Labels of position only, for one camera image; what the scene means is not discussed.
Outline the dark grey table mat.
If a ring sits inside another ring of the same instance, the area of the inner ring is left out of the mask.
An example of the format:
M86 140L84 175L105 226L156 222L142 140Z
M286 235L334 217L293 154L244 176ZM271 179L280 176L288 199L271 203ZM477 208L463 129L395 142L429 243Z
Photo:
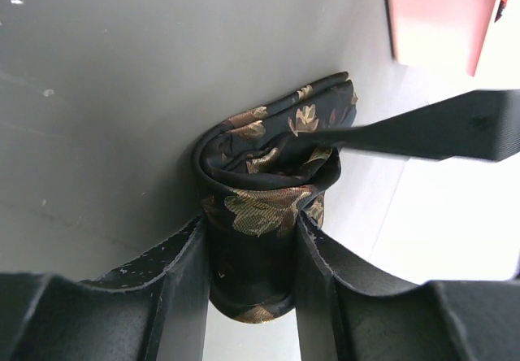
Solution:
M193 143L347 71L389 95L384 0L1 0L1 269L89 279L197 211Z

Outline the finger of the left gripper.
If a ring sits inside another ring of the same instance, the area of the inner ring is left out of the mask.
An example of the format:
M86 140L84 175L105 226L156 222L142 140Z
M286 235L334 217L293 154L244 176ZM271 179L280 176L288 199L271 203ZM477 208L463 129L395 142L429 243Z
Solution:
M500 162L519 152L519 91L475 90L366 126L301 133L296 143Z

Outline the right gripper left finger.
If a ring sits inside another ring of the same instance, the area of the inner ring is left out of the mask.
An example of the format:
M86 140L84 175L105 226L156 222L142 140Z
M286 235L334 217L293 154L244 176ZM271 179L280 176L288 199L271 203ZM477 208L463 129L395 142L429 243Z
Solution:
M4 360L199 360L209 303L201 217L94 281L1 275Z

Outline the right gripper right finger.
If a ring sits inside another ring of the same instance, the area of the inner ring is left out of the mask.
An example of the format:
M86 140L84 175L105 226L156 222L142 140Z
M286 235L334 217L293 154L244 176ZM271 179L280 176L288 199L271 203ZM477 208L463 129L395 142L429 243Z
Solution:
M516 360L519 281L402 280L297 219L304 360Z

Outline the black gold floral tie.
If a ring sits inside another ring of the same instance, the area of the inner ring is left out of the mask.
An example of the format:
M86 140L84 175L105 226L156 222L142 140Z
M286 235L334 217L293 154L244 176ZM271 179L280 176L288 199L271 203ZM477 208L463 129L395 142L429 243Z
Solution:
M207 222L210 300L225 316L265 323L293 309L297 217L323 221L340 152L318 134L347 128L357 95L347 72L227 118L192 153Z

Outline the pink divided organizer box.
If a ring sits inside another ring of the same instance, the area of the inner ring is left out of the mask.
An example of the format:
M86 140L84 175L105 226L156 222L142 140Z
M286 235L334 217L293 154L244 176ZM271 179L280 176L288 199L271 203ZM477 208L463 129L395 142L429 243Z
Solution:
M387 0L400 64L474 76L499 0Z

